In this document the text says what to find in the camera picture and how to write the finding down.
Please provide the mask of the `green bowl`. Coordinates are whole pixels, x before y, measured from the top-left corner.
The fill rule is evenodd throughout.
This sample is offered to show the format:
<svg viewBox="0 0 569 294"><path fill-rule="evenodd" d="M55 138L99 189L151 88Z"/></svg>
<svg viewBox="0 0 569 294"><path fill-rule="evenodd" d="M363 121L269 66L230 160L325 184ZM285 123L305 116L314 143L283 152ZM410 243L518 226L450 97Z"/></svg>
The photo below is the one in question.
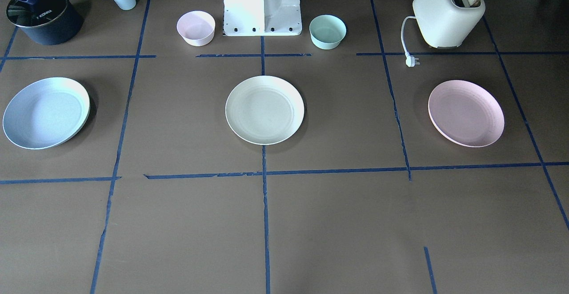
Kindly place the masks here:
<svg viewBox="0 0 569 294"><path fill-rule="evenodd" d="M347 26L337 16L322 15L311 20L309 33L317 48L334 49L347 35Z"/></svg>

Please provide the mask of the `dark blue saucepan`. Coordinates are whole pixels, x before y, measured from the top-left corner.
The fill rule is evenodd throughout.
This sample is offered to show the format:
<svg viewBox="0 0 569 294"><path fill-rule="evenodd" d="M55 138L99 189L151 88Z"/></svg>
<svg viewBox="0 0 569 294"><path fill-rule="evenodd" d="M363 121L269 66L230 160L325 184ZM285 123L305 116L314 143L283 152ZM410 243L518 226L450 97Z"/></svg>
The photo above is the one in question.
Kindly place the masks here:
<svg viewBox="0 0 569 294"><path fill-rule="evenodd" d="M70 0L10 0L6 16L32 41L42 45L72 39L84 23Z"/></svg>

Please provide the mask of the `pink bowl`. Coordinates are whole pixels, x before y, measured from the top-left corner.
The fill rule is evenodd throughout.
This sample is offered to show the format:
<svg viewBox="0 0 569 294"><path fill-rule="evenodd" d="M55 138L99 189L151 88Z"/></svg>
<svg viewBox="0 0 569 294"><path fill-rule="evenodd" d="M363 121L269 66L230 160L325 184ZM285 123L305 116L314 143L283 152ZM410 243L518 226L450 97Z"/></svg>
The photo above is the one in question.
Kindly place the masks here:
<svg viewBox="0 0 569 294"><path fill-rule="evenodd" d="M187 44L195 47L211 43L215 36L215 27L215 18L202 11L185 13L176 24L178 34Z"/></svg>

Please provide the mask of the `cream plate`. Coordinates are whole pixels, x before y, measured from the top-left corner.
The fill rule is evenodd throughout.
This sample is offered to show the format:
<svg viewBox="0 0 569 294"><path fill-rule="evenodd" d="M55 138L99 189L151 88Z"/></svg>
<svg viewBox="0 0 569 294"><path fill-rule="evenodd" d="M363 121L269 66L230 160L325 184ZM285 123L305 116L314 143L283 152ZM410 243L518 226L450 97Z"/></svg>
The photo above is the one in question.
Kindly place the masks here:
<svg viewBox="0 0 569 294"><path fill-rule="evenodd" d="M293 136L305 116L305 102L288 81L251 77L236 85L225 104L231 130L256 145L274 145Z"/></svg>

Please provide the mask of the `white toaster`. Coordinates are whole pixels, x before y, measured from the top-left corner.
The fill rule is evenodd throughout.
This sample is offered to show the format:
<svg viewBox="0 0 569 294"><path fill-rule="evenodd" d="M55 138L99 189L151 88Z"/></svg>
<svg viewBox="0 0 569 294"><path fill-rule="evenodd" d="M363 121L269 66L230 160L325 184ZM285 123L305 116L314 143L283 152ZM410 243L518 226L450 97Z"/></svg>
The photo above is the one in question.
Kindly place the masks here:
<svg viewBox="0 0 569 294"><path fill-rule="evenodd" d="M485 2L470 8L467 0L413 0L413 10L425 42L433 48L462 45L485 13Z"/></svg>

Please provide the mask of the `pink plate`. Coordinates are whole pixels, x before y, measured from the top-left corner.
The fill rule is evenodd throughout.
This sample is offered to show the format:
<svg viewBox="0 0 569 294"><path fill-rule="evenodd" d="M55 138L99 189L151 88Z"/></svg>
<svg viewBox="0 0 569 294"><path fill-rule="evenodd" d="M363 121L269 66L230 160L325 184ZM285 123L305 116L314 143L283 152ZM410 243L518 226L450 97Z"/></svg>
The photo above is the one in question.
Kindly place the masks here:
<svg viewBox="0 0 569 294"><path fill-rule="evenodd" d="M429 118L449 141L471 148L490 146L505 129L504 112L494 96L469 81L446 81L429 95Z"/></svg>

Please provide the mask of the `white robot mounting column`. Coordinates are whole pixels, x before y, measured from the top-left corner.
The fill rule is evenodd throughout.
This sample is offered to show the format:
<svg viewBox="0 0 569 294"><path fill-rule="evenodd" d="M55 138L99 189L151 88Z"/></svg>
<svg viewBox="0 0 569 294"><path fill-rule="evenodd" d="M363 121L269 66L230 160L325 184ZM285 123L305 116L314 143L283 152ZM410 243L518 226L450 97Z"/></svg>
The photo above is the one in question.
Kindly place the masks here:
<svg viewBox="0 0 569 294"><path fill-rule="evenodd" d="M226 36L296 36L302 31L300 0L224 0Z"/></svg>

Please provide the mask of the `blue plate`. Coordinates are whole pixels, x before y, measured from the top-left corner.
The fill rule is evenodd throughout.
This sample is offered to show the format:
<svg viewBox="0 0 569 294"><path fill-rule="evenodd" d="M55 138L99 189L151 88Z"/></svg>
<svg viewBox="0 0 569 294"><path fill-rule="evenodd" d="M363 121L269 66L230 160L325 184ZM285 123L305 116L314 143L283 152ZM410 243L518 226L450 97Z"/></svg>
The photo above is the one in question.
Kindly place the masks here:
<svg viewBox="0 0 569 294"><path fill-rule="evenodd" d="M19 91L3 115L12 144L30 150L59 146L87 122L91 99L79 82L66 77L41 79Z"/></svg>

